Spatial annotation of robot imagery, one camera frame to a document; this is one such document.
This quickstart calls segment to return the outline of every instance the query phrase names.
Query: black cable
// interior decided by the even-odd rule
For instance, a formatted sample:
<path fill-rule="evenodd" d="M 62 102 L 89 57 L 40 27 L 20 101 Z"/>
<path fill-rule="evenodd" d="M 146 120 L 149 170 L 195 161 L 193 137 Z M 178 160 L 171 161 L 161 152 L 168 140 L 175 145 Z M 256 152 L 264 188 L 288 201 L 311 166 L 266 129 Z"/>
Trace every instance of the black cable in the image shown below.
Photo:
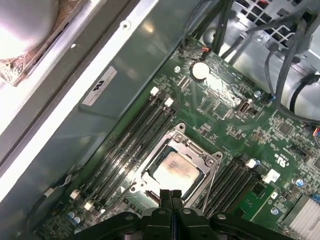
<path fill-rule="evenodd" d="M 234 0 L 226 0 L 221 12 L 219 23 L 212 42 L 212 51 L 219 54 L 227 32 L 228 20 L 231 14 L 231 8 Z"/>
<path fill-rule="evenodd" d="M 290 106 L 289 109 L 291 112 L 295 112 L 296 110 L 296 102 L 297 102 L 297 98 L 299 96 L 299 94 L 301 93 L 301 91 L 307 86 L 306 83 L 302 82 L 294 91 L 292 97 L 291 97 L 291 101 L 290 101 Z"/>
<path fill-rule="evenodd" d="M 182 49 L 185 51 L 187 49 L 187 44 L 186 44 L 186 40 L 187 40 L 187 36 L 188 36 L 188 31 L 189 31 L 189 28 L 190 28 L 190 25 L 191 23 L 193 22 L 194 20 L 194 17 L 197 13 L 197 11 L 199 10 L 199 8 L 202 6 L 202 4 L 204 4 L 205 2 L 208 2 L 208 1 L 211 1 L 211 0 L 201 0 L 196 6 L 195 8 L 193 9 L 191 15 L 189 16 L 188 18 L 188 21 L 186 22 L 186 25 L 185 25 L 185 28 L 184 28 L 184 33 L 183 33 L 183 36 L 182 36 Z"/>
<path fill-rule="evenodd" d="M 253 28 L 245 31 L 245 33 L 247 34 L 248 38 L 252 38 L 252 36 L 255 32 L 264 31 L 264 30 L 268 30 L 268 29 L 272 29 L 272 28 L 278 28 L 282 25 L 290 24 L 292 22 L 297 21 L 299 19 L 299 17 L 301 16 L 302 12 L 303 12 L 303 10 L 300 9 L 299 11 L 297 11 L 297 12 L 295 12 L 285 18 L 279 18 L 279 19 L 273 20 L 270 23 L 253 27 Z M 235 42 L 230 46 L 230 48 L 221 56 L 222 59 L 227 58 L 234 50 L 236 50 L 237 47 L 239 47 L 241 45 L 241 43 L 244 41 L 244 39 L 245 39 L 244 37 L 239 36 L 235 40 Z"/>
<path fill-rule="evenodd" d="M 301 93 L 301 91 L 309 85 L 312 85 L 316 82 L 318 82 L 320 79 L 320 75 L 315 75 L 315 74 L 311 74 L 308 75 L 306 77 L 304 77 L 303 79 L 301 79 L 300 81 L 300 85 L 296 88 L 296 90 L 294 91 L 292 97 L 291 97 L 291 101 L 290 101 L 290 111 L 291 112 L 295 112 L 296 109 L 296 102 L 297 102 L 297 98 L 299 96 L 299 94 Z"/>
<path fill-rule="evenodd" d="M 301 40 L 304 37 L 306 29 L 307 29 L 307 22 L 304 19 L 300 19 L 297 24 L 294 39 L 289 48 L 288 54 L 284 58 L 283 65 L 280 70 L 280 74 L 279 74 L 277 85 L 276 85 L 275 106 L 281 114 L 287 116 L 288 118 L 305 122 L 305 123 L 320 125 L 320 120 L 314 120 L 314 119 L 309 119 L 306 117 L 295 115 L 293 112 L 291 112 L 289 109 L 287 109 L 281 104 L 281 99 L 282 99 L 283 91 L 285 88 L 285 84 L 286 84 L 287 76 L 289 73 L 289 69 L 291 67 L 292 60 L 295 56 L 295 53 L 297 51 L 299 44 L 301 43 Z"/>
<path fill-rule="evenodd" d="M 266 57 L 265 63 L 264 63 L 264 73 L 265 73 L 265 78 L 269 86 L 270 94 L 272 97 L 274 97 L 275 91 L 274 87 L 272 86 L 272 81 L 271 81 L 271 76 L 270 76 L 270 59 L 271 57 L 279 50 L 279 45 L 277 43 L 272 43 L 269 47 L 269 54 Z"/>
<path fill-rule="evenodd" d="M 222 11 L 225 0 L 217 2 L 210 12 L 204 17 L 201 23 L 194 30 L 195 39 L 199 40 L 209 25 L 214 21 L 218 14 Z"/>
<path fill-rule="evenodd" d="M 40 208 L 40 206 L 44 203 L 44 201 L 47 199 L 46 195 L 42 195 L 36 202 L 35 204 L 32 206 L 31 210 L 28 212 L 28 214 L 26 215 L 26 219 L 25 219 L 25 230 L 27 232 L 31 232 L 31 221 L 34 219 L 38 209 Z"/>

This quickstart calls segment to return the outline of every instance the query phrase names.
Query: green circuit board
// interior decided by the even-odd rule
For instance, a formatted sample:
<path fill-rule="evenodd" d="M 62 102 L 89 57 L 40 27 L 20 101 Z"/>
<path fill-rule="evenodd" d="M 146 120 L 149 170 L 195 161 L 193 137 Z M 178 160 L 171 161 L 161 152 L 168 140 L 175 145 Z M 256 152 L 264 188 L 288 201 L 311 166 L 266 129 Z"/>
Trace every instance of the green circuit board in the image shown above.
<path fill-rule="evenodd" d="M 194 48 L 201 45 L 191 39 L 189 46 Z M 319 165 L 320 150 L 301 122 L 279 114 L 274 104 L 266 101 L 268 93 L 217 55 L 210 53 L 205 61 L 211 69 L 210 78 L 200 83 L 194 81 L 190 67 L 200 55 L 201 53 L 197 52 L 182 55 L 177 50 L 162 66 L 48 216 L 47 221 L 38 230 L 40 236 L 44 239 L 65 238 L 98 222 L 97 216 L 88 213 L 82 203 L 70 199 L 70 194 L 75 189 L 86 189 L 83 187 L 84 183 L 89 178 L 94 178 L 91 175 L 92 170 L 100 164 L 101 159 L 106 158 L 111 145 L 130 125 L 131 120 L 137 117 L 154 87 L 157 87 L 165 98 L 170 97 L 174 100 L 176 110 L 172 115 L 165 113 L 163 119 L 155 122 L 155 125 L 150 123 L 148 135 L 142 131 L 137 133 L 136 136 L 143 137 L 145 142 L 149 143 L 145 153 L 153 149 L 157 140 L 167 130 L 184 123 L 185 135 L 188 138 L 208 153 L 223 153 L 219 172 L 224 171 L 233 158 L 242 154 L 259 161 L 262 177 L 267 176 L 270 170 L 279 173 L 280 177 L 270 183 L 258 179 L 253 188 L 238 199 L 231 213 L 237 214 L 240 211 L 243 219 L 283 232 L 282 220 L 300 196 L 318 192 L 320 170 L 316 166 Z M 239 111 L 239 107 L 248 100 L 249 110 L 244 113 Z M 108 180 L 110 185 L 114 184 L 117 178 L 121 179 L 121 182 L 115 184 L 117 187 L 113 191 L 103 192 L 108 198 L 106 201 L 101 200 L 101 203 L 109 207 L 117 201 L 132 184 L 134 172 L 145 157 L 146 154 L 139 155 L 132 165 L 127 162 L 122 166 L 130 169 L 126 175 L 119 171 L 114 175 L 114 180 Z M 109 166 L 109 172 L 115 172 L 117 164 L 120 163 Z M 297 178 L 304 181 L 302 187 L 293 184 L 293 179 Z M 93 192 L 85 197 L 103 199 L 98 193 L 93 189 Z M 193 204 L 194 207 L 205 194 L 206 191 L 203 191 L 198 201 Z M 157 203 L 143 192 L 128 191 L 125 192 L 124 201 L 111 209 L 106 217 L 123 211 L 141 214 L 143 210 L 152 207 L 157 207 Z M 68 217 L 68 213 L 72 211 L 81 216 L 81 223 Z"/>

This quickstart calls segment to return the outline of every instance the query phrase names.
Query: white label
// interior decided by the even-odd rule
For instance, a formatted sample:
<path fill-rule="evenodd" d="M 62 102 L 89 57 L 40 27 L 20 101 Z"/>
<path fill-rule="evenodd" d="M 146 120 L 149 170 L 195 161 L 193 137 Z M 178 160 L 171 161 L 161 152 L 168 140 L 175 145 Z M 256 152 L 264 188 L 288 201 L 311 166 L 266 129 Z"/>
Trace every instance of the white label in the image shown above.
<path fill-rule="evenodd" d="M 281 167 L 285 168 L 285 167 L 289 166 L 289 162 L 288 162 L 287 159 L 284 159 L 282 156 L 279 156 L 278 154 L 275 154 L 274 156 L 277 158 L 276 162 L 277 162 Z"/>
<path fill-rule="evenodd" d="M 117 71 L 115 70 L 115 68 L 113 66 L 110 66 L 109 69 L 100 78 L 100 80 L 96 83 L 96 85 L 92 88 L 89 94 L 85 97 L 82 104 L 92 106 L 92 104 L 95 103 L 100 94 L 105 90 L 105 88 L 109 85 L 116 74 Z"/>

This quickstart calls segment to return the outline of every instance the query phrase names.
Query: gray cable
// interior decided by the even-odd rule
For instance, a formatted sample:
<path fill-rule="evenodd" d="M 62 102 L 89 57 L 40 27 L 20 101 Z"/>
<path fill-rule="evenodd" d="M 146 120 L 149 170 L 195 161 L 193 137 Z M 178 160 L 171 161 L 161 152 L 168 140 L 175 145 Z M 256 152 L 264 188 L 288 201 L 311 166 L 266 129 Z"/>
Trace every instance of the gray cable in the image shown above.
<path fill-rule="evenodd" d="M 276 19 L 276 20 L 273 20 L 272 22 L 270 23 L 267 23 L 267 24 L 264 24 L 264 25 L 261 25 L 261 26 L 256 26 L 256 27 L 253 27 L 249 30 L 247 30 L 245 33 L 248 35 L 247 37 L 248 38 L 252 38 L 253 34 L 255 32 L 258 32 L 258 31 L 264 31 L 264 30 L 268 30 L 268 29 L 272 29 L 272 28 L 278 28 L 282 25 L 285 25 L 285 24 L 289 24 L 289 23 L 292 23 L 292 22 L 295 22 L 297 21 L 301 15 L 305 12 L 305 7 L 304 8 L 301 8 L 300 10 L 298 10 L 297 12 L 285 17 L 285 18 L 279 18 L 279 19 Z M 231 45 L 231 47 L 221 56 L 223 59 L 225 59 L 226 57 L 228 57 L 233 51 L 235 51 L 241 44 L 242 42 L 244 41 L 244 37 L 242 36 L 239 36 L 235 42 Z M 242 49 L 242 51 L 238 51 L 238 55 L 240 56 L 243 51 L 245 50 L 245 48 Z"/>
<path fill-rule="evenodd" d="M 270 52 L 268 56 L 266 57 L 265 63 L 264 63 L 264 73 L 265 78 L 269 86 L 270 94 L 272 97 L 275 96 L 274 87 L 272 85 L 271 76 L 270 76 L 270 59 L 271 57 L 279 50 L 279 45 L 277 43 L 272 43 L 269 48 Z"/>
<path fill-rule="evenodd" d="M 288 118 L 305 122 L 305 123 L 320 125 L 320 120 L 309 119 L 306 117 L 295 115 L 293 112 L 291 112 L 289 109 L 287 109 L 281 104 L 281 99 L 282 99 L 283 91 L 285 88 L 285 84 L 288 77 L 289 69 L 291 67 L 292 60 L 295 56 L 295 53 L 298 49 L 298 46 L 301 40 L 305 35 L 306 29 L 307 29 L 307 22 L 304 19 L 301 19 L 298 22 L 294 39 L 289 48 L 288 54 L 284 58 L 283 65 L 280 70 L 280 74 L 278 76 L 278 81 L 276 85 L 275 106 L 281 114 L 287 116 Z"/>

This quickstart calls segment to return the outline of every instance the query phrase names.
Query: metal grille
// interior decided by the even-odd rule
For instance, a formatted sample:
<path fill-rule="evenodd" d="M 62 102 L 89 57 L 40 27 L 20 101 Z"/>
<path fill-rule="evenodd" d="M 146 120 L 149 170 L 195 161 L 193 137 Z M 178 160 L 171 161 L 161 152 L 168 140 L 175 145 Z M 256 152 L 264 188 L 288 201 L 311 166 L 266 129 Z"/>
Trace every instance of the metal grille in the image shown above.
<path fill-rule="evenodd" d="M 274 0 L 236 0 L 235 2 L 242 6 L 240 11 L 249 21 L 257 26 L 269 23 L 275 18 L 283 18 L 290 14 L 287 9 L 298 6 L 303 0 L 281 0 L 282 5 Z M 266 12 L 276 11 L 274 18 Z M 288 40 L 294 35 L 293 30 L 289 26 L 281 26 L 279 28 L 272 28 L 265 31 L 276 42 L 287 46 Z"/>

